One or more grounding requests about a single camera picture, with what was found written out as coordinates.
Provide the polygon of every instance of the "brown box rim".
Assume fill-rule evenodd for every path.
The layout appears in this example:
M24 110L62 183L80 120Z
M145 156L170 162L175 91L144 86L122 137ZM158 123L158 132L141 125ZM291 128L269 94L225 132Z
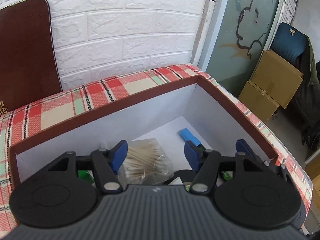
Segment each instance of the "brown box rim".
M45 141L57 137L63 133L71 131L84 124L97 120L106 115L117 112L121 109L133 106L137 103L143 102L153 97L168 93L170 91L197 84L202 87L210 96L212 96L253 138L254 141L261 147L261 149L267 154L270 159L276 159L278 154L276 153L270 142L263 136L260 130L248 119L248 117L241 112L237 106L229 100L217 87L215 87L210 81L203 76L191 76L183 78L170 83L159 85L128 97L113 101L107 105L97 107L85 113L74 116L63 122L57 123L47 129L36 133L30 137L23 139L22 141L12 145L8 149L8 161L10 167L10 176L12 182L12 189L17 187L20 182L16 154L20 154L34 146L39 145Z

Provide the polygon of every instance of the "blue object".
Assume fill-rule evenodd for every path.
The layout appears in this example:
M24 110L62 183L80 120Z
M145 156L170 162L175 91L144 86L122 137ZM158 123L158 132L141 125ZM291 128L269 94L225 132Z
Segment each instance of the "blue object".
M192 147L192 145L189 144L190 142L186 142L184 144L184 156L186 157L191 169L194 172L198 172L201 168L200 165L200 154L199 154L199 148L196 146Z
M306 43L306 37L296 28L287 23L280 23L271 49L295 66L297 57L306 48Z
M193 134L187 129L182 129L180 132L179 132L179 135L185 140L185 141L192 141L192 143L195 145L195 146L199 146L201 144L201 142L193 136Z
M118 174L118 170L120 166L124 162L124 159L127 157L128 153L128 143L127 141L120 141L115 147L113 147L110 151L108 156L110 156L110 167L114 174Z
M250 148L250 146L247 144L247 142L244 139L240 139L236 141L236 151L244 152L249 156L251 156L252 158L256 159L256 154L253 152L253 150Z

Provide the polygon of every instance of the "plastic bag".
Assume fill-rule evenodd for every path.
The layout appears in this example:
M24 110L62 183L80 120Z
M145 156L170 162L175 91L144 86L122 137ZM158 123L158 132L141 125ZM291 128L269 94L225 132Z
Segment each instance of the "plastic bag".
M155 138L128 143L128 154L119 172L123 187L127 184L159 185L173 176L173 164Z

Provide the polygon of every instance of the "metal rivet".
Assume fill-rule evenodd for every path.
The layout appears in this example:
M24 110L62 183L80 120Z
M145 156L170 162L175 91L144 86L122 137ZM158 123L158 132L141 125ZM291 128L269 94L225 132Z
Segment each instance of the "metal rivet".
M208 186L206 184L197 183L192 185L192 190L195 192L205 192L208 190Z
M120 188L120 184L119 183L116 183L116 182L108 182L106 183L105 185L103 185L103 187L106 189L106 190L117 190Z

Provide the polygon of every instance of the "gray ribbed plastic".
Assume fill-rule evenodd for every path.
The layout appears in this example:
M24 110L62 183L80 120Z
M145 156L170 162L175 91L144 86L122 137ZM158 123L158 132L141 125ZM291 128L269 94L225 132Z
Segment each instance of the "gray ribbed plastic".
M20 225L5 240L300 240L291 226L273 231L242 228L221 216L203 196L184 186L129 186L107 195L85 219L63 228Z

